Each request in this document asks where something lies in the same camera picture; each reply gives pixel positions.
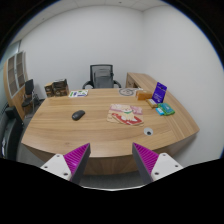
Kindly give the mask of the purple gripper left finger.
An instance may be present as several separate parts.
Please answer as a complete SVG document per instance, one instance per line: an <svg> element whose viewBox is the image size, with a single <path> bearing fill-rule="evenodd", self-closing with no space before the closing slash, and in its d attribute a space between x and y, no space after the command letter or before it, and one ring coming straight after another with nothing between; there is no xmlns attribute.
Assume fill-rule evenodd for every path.
<svg viewBox="0 0 224 224"><path fill-rule="evenodd" d="M90 153L90 144L87 143L65 155L55 154L41 168L74 184L79 184Z"/></svg>

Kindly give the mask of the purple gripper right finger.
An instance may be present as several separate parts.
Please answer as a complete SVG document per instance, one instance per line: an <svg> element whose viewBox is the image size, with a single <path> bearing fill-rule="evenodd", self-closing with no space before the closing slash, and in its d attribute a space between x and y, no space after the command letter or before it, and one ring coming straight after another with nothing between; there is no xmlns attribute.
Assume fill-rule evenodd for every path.
<svg viewBox="0 0 224 224"><path fill-rule="evenodd" d="M182 169L182 166L167 153L157 154L137 143L132 144L132 154L144 184Z"/></svg>

